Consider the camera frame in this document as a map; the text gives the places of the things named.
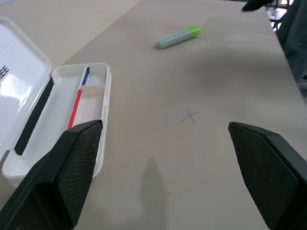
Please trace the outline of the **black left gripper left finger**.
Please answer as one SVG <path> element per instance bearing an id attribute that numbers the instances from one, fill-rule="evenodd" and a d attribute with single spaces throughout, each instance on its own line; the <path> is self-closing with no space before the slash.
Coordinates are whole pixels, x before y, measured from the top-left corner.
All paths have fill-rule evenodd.
<path id="1" fill-rule="evenodd" d="M 92 182 L 102 120 L 62 133 L 0 211 L 2 230 L 72 230 Z"/>

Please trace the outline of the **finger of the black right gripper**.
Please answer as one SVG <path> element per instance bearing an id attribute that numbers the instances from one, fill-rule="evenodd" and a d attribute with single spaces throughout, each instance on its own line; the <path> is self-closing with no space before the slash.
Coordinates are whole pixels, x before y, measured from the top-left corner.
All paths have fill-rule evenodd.
<path id="1" fill-rule="evenodd" d="M 243 12 L 253 12 L 261 7 L 268 5 L 272 2 L 272 0 L 248 0 L 247 3 L 243 6 Z"/>

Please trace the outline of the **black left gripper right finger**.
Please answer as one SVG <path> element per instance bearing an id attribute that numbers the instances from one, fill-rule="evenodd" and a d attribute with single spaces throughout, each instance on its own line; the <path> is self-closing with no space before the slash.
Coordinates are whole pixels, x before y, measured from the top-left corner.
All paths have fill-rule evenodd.
<path id="1" fill-rule="evenodd" d="M 228 125 L 240 171 L 271 230 L 307 228 L 307 162 L 279 134 L 261 127 Z"/>

